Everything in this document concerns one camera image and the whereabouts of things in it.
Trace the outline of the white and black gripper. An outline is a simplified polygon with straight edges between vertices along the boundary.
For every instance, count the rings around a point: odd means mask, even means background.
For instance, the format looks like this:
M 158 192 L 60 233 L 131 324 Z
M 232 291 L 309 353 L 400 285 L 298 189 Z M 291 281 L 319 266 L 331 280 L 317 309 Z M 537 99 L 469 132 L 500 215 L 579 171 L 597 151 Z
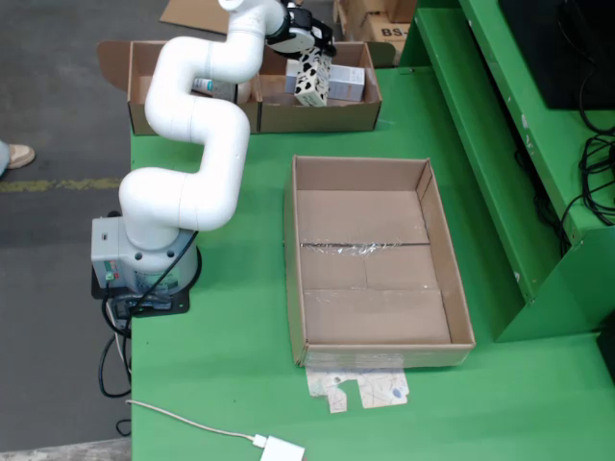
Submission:
M 329 57 L 336 55 L 332 28 L 311 11 L 293 2 L 282 2 L 284 21 L 281 28 L 266 38 L 266 44 L 278 54 L 301 54 L 312 48 Z

